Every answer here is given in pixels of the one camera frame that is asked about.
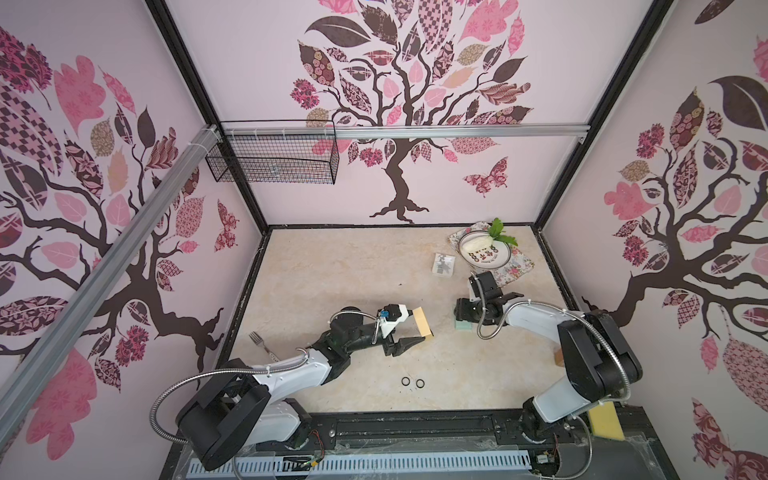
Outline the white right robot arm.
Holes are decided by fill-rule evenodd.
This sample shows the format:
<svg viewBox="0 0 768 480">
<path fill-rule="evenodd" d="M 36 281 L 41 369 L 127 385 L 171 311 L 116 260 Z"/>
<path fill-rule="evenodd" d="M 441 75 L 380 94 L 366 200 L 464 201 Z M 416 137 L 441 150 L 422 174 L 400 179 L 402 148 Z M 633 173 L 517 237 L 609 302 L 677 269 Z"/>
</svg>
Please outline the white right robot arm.
<svg viewBox="0 0 768 480">
<path fill-rule="evenodd" d="M 540 444 L 559 422 L 628 400 L 631 385 L 642 379 L 639 359 L 607 311 L 572 311 L 504 294 L 489 272 L 471 275 L 468 284 L 470 296 L 457 300 L 454 314 L 475 323 L 480 339 L 517 327 L 557 343 L 562 353 L 564 376 L 523 404 L 520 429 L 527 441 Z"/>
</svg>

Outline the clear plastic ring bag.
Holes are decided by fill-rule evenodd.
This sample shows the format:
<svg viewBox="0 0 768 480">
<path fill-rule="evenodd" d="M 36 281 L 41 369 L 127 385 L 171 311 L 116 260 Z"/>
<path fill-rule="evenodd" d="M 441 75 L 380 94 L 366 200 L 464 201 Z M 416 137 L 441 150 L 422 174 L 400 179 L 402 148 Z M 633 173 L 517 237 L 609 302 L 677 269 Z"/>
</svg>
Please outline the clear plastic ring bag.
<svg viewBox="0 0 768 480">
<path fill-rule="evenodd" d="M 455 269 L 456 257 L 453 255 L 436 253 L 432 265 L 432 273 L 441 277 L 451 277 Z"/>
</svg>

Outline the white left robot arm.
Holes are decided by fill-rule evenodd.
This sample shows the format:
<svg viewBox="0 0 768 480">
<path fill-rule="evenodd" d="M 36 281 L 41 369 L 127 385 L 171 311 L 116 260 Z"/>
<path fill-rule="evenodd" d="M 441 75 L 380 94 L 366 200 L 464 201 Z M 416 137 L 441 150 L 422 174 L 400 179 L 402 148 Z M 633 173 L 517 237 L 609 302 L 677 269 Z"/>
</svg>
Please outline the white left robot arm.
<svg viewBox="0 0 768 480">
<path fill-rule="evenodd" d="M 298 449 L 311 437 L 311 418 L 295 394 L 337 379 L 353 353 L 379 347 L 396 357 L 432 333 L 421 308 L 390 304 L 376 314 L 346 307 L 300 354 L 262 366 L 236 358 L 202 377 L 202 386 L 177 414 L 182 440 L 206 470 L 243 448 L 276 442 Z"/>
</svg>

